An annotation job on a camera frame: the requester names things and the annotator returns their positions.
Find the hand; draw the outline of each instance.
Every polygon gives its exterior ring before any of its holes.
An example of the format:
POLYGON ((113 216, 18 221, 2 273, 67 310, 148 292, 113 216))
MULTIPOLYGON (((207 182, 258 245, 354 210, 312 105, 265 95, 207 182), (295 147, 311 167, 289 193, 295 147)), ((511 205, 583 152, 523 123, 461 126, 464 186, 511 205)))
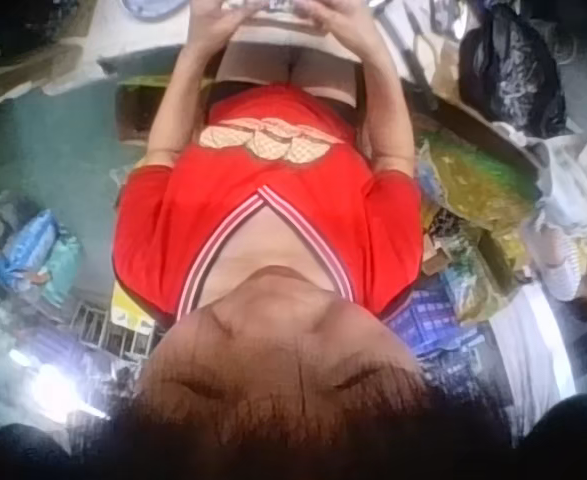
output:
POLYGON ((365 0, 295 0, 295 3, 303 16, 331 32, 362 60, 384 48, 384 40, 365 0))
POLYGON ((191 19, 186 47, 207 60, 221 50, 238 27, 264 6, 261 0, 223 10, 224 0, 191 0, 191 19))

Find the teal floor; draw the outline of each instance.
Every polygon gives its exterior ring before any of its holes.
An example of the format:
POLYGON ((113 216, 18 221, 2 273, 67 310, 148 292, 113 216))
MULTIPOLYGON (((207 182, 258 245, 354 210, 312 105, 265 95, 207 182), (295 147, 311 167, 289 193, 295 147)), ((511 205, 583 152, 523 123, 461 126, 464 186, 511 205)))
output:
POLYGON ((49 97, 34 91, 0 105, 0 190, 19 191, 50 208, 80 239, 76 286, 109 298, 111 239, 118 193, 109 172, 139 160, 115 125, 116 81, 49 97))

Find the black plastic bag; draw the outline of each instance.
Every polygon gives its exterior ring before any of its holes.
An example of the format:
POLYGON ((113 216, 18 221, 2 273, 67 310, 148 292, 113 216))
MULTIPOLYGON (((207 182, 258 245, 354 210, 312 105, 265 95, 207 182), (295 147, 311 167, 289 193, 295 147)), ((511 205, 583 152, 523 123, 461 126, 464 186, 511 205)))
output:
POLYGON ((566 105, 555 60, 539 33, 506 5, 491 8, 460 45, 460 95, 490 121, 529 136, 565 129, 566 105))

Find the red top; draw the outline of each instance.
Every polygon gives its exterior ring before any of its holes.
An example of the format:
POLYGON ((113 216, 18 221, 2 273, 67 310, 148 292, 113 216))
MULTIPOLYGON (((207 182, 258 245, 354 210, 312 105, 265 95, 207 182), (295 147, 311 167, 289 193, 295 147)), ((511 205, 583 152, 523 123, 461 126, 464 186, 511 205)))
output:
POLYGON ((306 240, 344 298, 381 315, 416 279, 420 192, 403 173, 373 174, 353 131, 284 86, 220 102, 174 169, 140 168, 122 193, 114 269, 173 319, 197 305, 207 269, 263 206, 306 240))

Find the bare leg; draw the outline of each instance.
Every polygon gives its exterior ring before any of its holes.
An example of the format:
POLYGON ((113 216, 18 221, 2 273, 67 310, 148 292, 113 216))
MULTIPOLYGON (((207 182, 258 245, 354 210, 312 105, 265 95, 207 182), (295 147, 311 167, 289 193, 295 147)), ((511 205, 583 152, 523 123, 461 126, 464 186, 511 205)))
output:
POLYGON ((226 48, 215 80, 260 85, 288 83, 289 63, 289 47, 231 42, 226 48))
POLYGON ((291 84, 316 97, 356 107, 355 65, 313 49, 302 49, 291 72, 291 84))

